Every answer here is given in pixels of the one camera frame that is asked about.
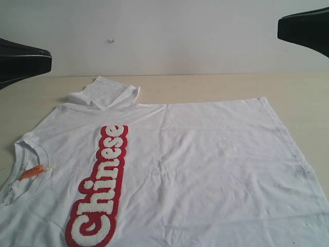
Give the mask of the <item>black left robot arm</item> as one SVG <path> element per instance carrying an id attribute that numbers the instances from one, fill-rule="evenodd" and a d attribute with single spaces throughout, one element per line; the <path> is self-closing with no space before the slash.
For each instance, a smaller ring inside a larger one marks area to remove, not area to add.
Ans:
<path id="1" fill-rule="evenodd" d="M 51 71 L 47 50 L 1 39 L 1 89 L 18 81 Z"/>

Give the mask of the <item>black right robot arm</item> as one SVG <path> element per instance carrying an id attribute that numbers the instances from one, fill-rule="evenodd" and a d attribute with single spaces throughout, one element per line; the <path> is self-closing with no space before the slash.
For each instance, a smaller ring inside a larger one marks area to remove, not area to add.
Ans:
<path id="1" fill-rule="evenodd" d="M 328 7 L 280 18 L 277 38 L 328 57 Z"/>

